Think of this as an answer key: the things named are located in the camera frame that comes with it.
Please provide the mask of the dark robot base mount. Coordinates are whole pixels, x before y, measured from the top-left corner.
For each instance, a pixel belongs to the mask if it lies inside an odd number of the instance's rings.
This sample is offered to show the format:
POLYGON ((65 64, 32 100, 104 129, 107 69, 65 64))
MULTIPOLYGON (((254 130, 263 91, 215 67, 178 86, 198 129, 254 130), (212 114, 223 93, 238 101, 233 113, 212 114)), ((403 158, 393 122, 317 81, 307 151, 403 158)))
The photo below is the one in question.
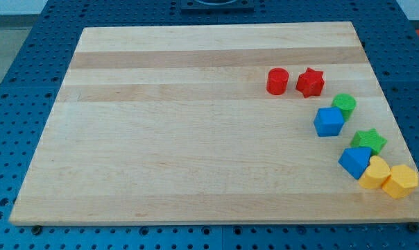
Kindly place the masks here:
POLYGON ((255 7, 254 0, 179 0, 179 3, 183 13, 253 10, 255 7))

